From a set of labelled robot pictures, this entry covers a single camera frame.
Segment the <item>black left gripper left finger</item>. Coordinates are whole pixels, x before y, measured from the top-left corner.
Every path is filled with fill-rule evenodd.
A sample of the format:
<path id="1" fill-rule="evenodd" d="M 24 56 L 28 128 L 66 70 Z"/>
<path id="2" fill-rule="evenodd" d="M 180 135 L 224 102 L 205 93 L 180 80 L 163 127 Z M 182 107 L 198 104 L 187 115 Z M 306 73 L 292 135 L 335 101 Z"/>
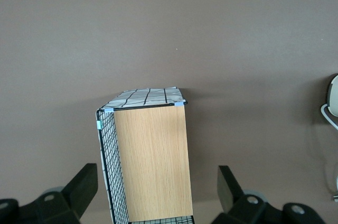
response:
<path id="1" fill-rule="evenodd" d="M 87 163 L 64 187 L 62 194 L 80 219 L 98 191 L 96 163 Z"/>

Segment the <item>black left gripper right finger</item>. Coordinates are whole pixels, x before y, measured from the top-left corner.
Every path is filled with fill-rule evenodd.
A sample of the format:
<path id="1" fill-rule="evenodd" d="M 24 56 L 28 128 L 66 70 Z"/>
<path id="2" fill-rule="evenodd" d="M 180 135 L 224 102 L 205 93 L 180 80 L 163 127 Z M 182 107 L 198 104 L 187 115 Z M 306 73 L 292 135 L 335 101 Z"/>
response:
<path id="1" fill-rule="evenodd" d="M 244 192 L 227 165 L 218 167 L 217 193 L 224 213 L 244 195 Z"/>

